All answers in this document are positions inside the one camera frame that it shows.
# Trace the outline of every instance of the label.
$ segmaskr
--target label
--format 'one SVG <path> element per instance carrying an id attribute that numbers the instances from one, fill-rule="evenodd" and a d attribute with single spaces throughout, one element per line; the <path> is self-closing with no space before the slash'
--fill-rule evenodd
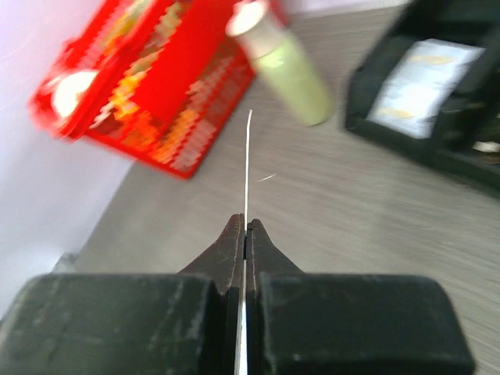
<path id="1" fill-rule="evenodd" d="M 443 101 L 483 50 L 436 39 L 415 43 L 382 85 L 367 119 L 428 138 Z"/>

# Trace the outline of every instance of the red basket handle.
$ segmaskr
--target red basket handle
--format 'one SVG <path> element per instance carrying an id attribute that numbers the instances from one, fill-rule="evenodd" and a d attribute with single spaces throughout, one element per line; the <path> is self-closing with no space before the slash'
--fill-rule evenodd
<path id="1" fill-rule="evenodd" d="M 159 120 L 170 123 L 189 86 L 210 62 L 226 37 L 236 0 L 194 0 L 132 101 Z"/>

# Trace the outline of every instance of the wooden surface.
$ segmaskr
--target wooden surface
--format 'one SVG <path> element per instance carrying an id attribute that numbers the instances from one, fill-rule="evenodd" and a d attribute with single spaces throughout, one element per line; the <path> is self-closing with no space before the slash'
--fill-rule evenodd
<path id="1" fill-rule="evenodd" d="M 480 362 L 500 372 L 500 204 L 341 129 L 348 72 L 393 9 L 299 20 L 294 30 L 339 97 L 306 128 L 260 82 L 193 180 L 136 165 L 76 262 L 85 272 L 177 272 L 244 208 L 245 124 L 253 109 L 249 217 L 308 272 L 417 273 L 452 296 Z"/>

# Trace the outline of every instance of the green bottle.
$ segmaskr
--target green bottle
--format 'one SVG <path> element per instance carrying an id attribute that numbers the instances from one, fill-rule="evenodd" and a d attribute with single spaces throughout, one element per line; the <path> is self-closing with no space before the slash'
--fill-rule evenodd
<path id="1" fill-rule="evenodd" d="M 236 4 L 226 34 L 236 38 L 253 69 L 299 121 L 317 125 L 333 114 L 332 93 L 267 0 Z"/>

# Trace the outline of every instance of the basket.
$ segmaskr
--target basket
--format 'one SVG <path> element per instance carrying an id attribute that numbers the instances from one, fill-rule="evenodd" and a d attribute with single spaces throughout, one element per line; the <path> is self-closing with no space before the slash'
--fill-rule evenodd
<path id="1" fill-rule="evenodd" d="M 111 42 L 132 1 L 106 0 L 35 91 L 32 120 L 54 137 L 90 138 L 192 177 L 254 77 L 243 51 L 225 35 L 235 2 L 149 0 L 130 30 Z M 273 9 L 286 23 L 278 2 Z M 53 104 L 58 84 L 88 70 L 95 78 L 76 108 L 61 116 Z"/>

